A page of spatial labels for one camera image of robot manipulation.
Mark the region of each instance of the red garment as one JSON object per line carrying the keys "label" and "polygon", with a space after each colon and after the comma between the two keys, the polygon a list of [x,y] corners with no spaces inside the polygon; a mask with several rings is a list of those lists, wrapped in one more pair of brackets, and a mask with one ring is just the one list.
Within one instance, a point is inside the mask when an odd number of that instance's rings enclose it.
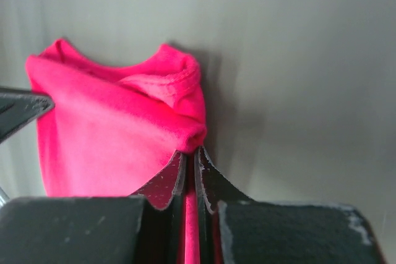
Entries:
{"label": "red garment", "polygon": [[26,62],[55,108],[38,120],[49,196],[129,195],[206,135],[197,61],[168,45],[135,66],[95,63],[60,39]]}

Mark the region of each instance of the folded cloth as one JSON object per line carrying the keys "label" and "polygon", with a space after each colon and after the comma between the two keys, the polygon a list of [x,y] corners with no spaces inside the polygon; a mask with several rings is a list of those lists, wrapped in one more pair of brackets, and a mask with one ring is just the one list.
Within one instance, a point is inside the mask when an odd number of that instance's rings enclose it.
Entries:
{"label": "folded cloth", "polygon": [[55,108],[37,121],[49,196],[129,195],[206,135],[200,69],[168,45],[129,67],[89,60],[66,40],[28,57],[33,91]]}

